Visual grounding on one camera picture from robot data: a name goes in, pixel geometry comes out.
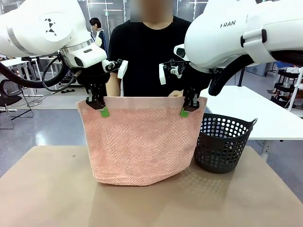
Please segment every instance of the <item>black basket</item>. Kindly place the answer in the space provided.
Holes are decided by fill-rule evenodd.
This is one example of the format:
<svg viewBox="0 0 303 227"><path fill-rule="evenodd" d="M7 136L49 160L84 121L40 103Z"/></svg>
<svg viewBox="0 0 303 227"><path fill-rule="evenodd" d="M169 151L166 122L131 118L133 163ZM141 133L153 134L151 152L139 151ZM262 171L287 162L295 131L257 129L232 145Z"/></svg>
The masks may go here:
<svg viewBox="0 0 303 227"><path fill-rule="evenodd" d="M246 122L237 118L205 113L195 149L195 161L203 169L224 174L238 164L257 119Z"/></svg>

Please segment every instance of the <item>black pole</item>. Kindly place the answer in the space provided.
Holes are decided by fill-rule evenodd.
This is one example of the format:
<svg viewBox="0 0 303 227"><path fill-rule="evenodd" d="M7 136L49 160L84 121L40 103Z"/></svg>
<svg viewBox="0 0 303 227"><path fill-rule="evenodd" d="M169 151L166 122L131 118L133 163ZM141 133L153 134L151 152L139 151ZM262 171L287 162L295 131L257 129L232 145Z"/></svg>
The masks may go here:
<svg viewBox="0 0 303 227"><path fill-rule="evenodd" d="M242 71L241 71L238 87L242 87L244 72L245 72L245 68L243 68Z"/></svg>

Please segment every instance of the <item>chair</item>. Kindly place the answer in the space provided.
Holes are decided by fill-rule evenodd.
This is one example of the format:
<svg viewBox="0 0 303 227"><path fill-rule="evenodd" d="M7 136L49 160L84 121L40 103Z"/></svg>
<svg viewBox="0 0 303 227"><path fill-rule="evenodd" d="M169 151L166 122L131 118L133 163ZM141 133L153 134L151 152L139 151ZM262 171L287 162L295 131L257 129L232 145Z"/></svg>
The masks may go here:
<svg viewBox="0 0 303 227"><path fill-rule="evenodd" d="M22 100L22 97L19 96L20 94L22 94L22 96L24 97L24 99L27 103L27 106L29 107L29 110L25 111L24 113L22 113L18 116L12 116L12 115L10 115L8 106L13 105L13 104L19 102L20 100ZM0 96L0 107L5 108L5 112L6 112L7 116L9 117L11 125L12 125L11 128L0 128L0 129L14 129L13 120L15 120L16 118L19 118L19 117L33 118L34 117L34 113L31 109L27 99L25 98L25 96L23 94L23 90L20 85L17 85L8 79L5 79L0 82L0 95L1 95ZM28 112L31 112L32 115L24 116Z"/></svg>

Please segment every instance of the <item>person in background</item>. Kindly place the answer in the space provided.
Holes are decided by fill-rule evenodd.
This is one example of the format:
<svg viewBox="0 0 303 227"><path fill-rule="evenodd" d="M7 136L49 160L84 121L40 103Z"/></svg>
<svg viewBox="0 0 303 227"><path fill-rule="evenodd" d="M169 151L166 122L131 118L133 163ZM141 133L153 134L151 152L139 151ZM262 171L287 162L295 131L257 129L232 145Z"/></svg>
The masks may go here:
<svg viewBox="0 0 303 227"><path fill-rule="evenodd" d="M96 45L101 47L107 53L105 37L104 37L104 30L101 28L100 20L98 18L94 17L94 18L90 19L89 23L92 26L93 31L97 32L96 41L95 41Z"/></svg>
<svg viewBox="0 0 303 227"><path fill-rule="evenodd" d="M109 43L109 60L127 60L123 78L124 96L182 96L183 78L171 77L160 84L159 64L181 60L174 47L184 43L190 22L173 16L172 0L138 0L139 12L117 26ZM121 80L111 73L108 96L120 96Z"/></svg>

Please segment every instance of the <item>herringbone textured fabric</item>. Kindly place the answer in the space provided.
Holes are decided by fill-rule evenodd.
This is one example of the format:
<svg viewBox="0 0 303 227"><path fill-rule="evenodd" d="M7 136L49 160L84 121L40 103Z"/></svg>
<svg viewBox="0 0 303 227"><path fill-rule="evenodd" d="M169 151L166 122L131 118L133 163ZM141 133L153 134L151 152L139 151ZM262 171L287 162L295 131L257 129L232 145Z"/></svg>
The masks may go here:
<svg viewBox="0 0 303 227"><path fill-rule="evenodd" d="M153 103L151 108L138 103L149 101ZM166 101L171 107L163 108ZM106 97L110 113L107 118L85 101L79 102L95 179L108 184L145 186L186 169L195 151L206 99L200 98L200 109L187 118L180 117L183 101L178 97ZM124 106L128 103L128 107L121 108L119 102Z"/></svg>

